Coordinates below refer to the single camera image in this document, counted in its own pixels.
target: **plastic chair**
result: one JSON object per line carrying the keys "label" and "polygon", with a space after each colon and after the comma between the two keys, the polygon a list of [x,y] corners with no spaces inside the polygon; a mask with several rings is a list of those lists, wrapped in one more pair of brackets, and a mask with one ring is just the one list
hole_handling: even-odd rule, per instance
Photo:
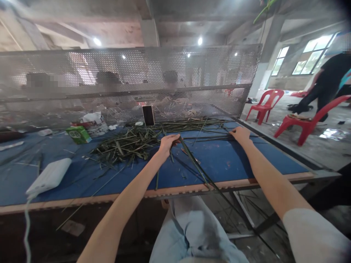
{"label": "plastic chair", "polygon": [[[268,100],[266,101],[266,103],[264,105],[261,105],[264,98],[269,95],[269,98]],[[262,122],[263,122],[263,119],[264,117],[266,116],[266,113],[268,111],[268,115],[267,115],[267,119],[266,119],[266,122],[268,121],[268,117],[269,117],[269,114],[271,113],[271,109],[274,108],[274,106],[277,104],[277,102],[283,97],[284,95],[284,91],[281,90],[281,89],[271,89],[271,90],[268,90],[266,91],[265,93],[263,93],[261,99],[260,99],[260,102],[257,104],[257,105],[252,105],[251,106],[251,109],[249,111],[249,114],[248,116],[246,117],[246,121],[248,120],[248,117],[250,115],[250,112],[252,110],[257,110],[258,111],[258,114],[257,114],[257,117],[256,119],[258,119],[258,125],[261,125]],[[275,97],[278,96],[278,99],[277,101],[274,103],[274,105],[272,106],[272,103],[275,99]]]}
{"label": "plastic chair", "polygon": [[285,131],[289,126],[291,125],[299,125],[302,127],[302,133],[300,135],[300,138],[297,142],[298,146],[302,146],[308,135],[311,134],[313,131],[314,127],[316,126],[317,122],[330,111],[332,108],[336,107],[340,103],[348,100],[351,98],[351,95],[344,95],[339,98],[336,98],[335,100],[331,101],[327,105],[325,105],[319,112],[316,113],[315,117],[312,119],[312,121],[303,121],[299,119],[295,119],[290,117],[289,115],[286,115],[285,118],[283,119],[283,123],[280,125],[279,129],[276,131],[274,134],[274,138],[277,138],[279,135],[282,134],[283,131]]}

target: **floor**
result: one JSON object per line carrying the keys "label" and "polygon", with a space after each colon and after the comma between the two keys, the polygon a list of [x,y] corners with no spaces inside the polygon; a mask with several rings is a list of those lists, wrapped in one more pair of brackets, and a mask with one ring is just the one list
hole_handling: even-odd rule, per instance
{"label": "floor", "polygon": [[[259,92],[258,98],[261,97],[262,91]],[[273,135],[278,128],[279,123],[289,112],[286,109],[288,104],[299,102],[299,98],[284,95],[271,112],[269,121],[261,126],[255,123],[255,112],[252,112],[248,122],[255,128]],[[246,104],[242,119],[251,107]],[[327,125],[321,126],[310,135],[302,147],[296,145],[300,130],[293,127],[285,131],[278,140],[291,146],[298,152],[308,156],[316,162],[322,163],[326,167],[338,170],[350,162],[351,156],[351,109],[340,105],[330,112],[326,120]],[[313,117],[314,111],[304,113],[306,116]],[[340,120],[346,121],[345,124],[337,124]],[[338,134],[339,139],[331,139],[321,135],[326,134],[327,129],[332,129],[329,133]],[[267,215],[273,210],[261,190],[248,190],[238,192],[244,206],[250,214],[255,225],[263,222]],[[230,208],[230,206],[217,194],[208,194],[202,196],[204,202],[213,211],[227,233],[244,233],[245,224],[241,217]],[[35,211],[30,213],[31,232],[30,244],[35,262],[75,262],[80,252],[84,248],[88,238],[101,220],[110,206],[110,203],[87,205],[77,212],[72,220],[82,224],[85,229],[78,236],[73,236],[62,230],[55,229],[63,222],[75,208]],[[338,225],[337,227],[344,231],[349,228],[343,228],[344,221],[350,217],[348,207],[338,208],[335,211],[329,211],[324,216]],[[158,231],[162,225],[166,210],[162,209],[161,202],[156,199],[144,199],[130,218],[121,238],[118,251],[118,260],[133,262],[148,262],[152,250],[152,244],[157,237]],[[14,214],[0,217],[0,262],[23,262],[25,258],[22,238],[24,233],[24,216],[23,214]],[[235,240],[236,246],[244,252],[249,262],[294,262],[290,249],[287,235],[281,223],[271,227],[260,237],[250,237]]]}
{"label": "floor", "polygon": [[[257,98],[261,98],[264,91],[259,91]],[[263,131],[269,135],[274,135],[283,118],[291,112],[287,110],[287,105],[297,104],[301,98],[292,97],[285,94],[271,111],[268,122],[258,125],[255,122],[257,111],[252,111],[247,122],[254,128]],[[317,102],[313,101],[310,105],[314,107],[309,112],[302,113],[306,117],[313,118],[316,114]],[[251,104],[245,104],[241,118],[246,119],[251,108]],[[339,121],[345,121],[345,124],[338,124]],[[348,103],[341,103],[329,112],[329,116],[324,122],[325,125],[318,126],[314,132],[307,138],[303,146],[297,146],[297,140],[301,134],[301,127],[293,126],[291,130],[284,131],[278,141],[292,147],[299,153],[311,158],[330,169],[339,170],[348,164],[351,160],[351,108]]]}

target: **smartphone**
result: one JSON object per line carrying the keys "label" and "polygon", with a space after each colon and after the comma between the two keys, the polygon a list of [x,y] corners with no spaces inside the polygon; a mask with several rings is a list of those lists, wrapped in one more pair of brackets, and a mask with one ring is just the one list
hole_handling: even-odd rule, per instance
{"label": "smartphone", "polygon": [[152,106],[143,106],[144,123],[146,126],[155,125],[154,112]]}

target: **concrete ceiling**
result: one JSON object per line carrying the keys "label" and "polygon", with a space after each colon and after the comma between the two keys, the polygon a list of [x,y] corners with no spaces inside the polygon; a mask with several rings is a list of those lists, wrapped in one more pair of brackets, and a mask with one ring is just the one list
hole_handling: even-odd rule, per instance
{"label": "concrete ceiling", "polygon": [[340,17],[322,0],[277,1],[255,25],[258,0],[11,0],[0,5],[0,51],[33,49],[126,48],[140,46],[257,43],[264,20],[286,16],[285,38],[323,17]]}

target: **forearm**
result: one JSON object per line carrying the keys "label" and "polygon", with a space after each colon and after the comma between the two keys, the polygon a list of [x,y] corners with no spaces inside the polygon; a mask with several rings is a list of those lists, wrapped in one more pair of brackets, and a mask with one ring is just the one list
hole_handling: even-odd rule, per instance
{"label": "forearm", "polygon": [[255,147],[251,140],[242,144],[250,161],[252,172],[264,195],[280,219],[293,208],[313,208],[297,189]]}
{"label": "forearm", "polygon": [[157,152],[122,191],[91,235],[78,263],[115,261],[123,228],[166,158]]}
{"label": "forearm", "polygon": [[323,71],[323,69],[320,69],[318,73],[314,76],[311,87],[308,90],[311,90],[314,87],[314,85],[317,83],[319,76],[322,74]]}

